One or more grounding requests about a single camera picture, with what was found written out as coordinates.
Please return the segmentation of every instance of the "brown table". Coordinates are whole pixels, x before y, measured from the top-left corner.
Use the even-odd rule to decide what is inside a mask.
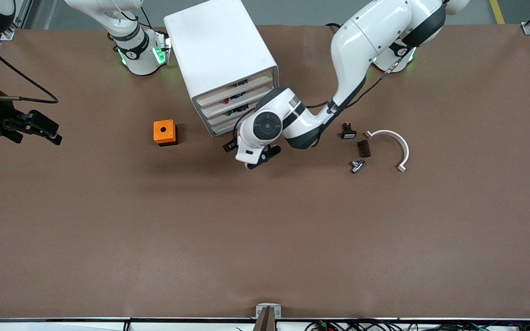
[[[327,27],[260,27],[305,103],[336,78]],[[137,77],[104,31],[16,31],[0,54],[60,99],[63,144],[0,138],[0,317],[530,318],[530,36],[446,26],[319,146],[254,171],[210,138],[177,67]],[[372,69],[369,82],[379,74]],[[42,96],[0,63],[0,88]],[[181,144],[159,148],[155,120]],[[344,121],[371,141],[359,174]]]

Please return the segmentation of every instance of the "yellow floor stripe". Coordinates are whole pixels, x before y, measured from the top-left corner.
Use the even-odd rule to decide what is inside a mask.
[[[504,17],[502,17],[502,12],[500,11],[500,6],[498,6],[498,0],[490,0],[490,6],[492,6],[492,11],[494,12],[494,17],[496,17],[496,23],[504,24]]]

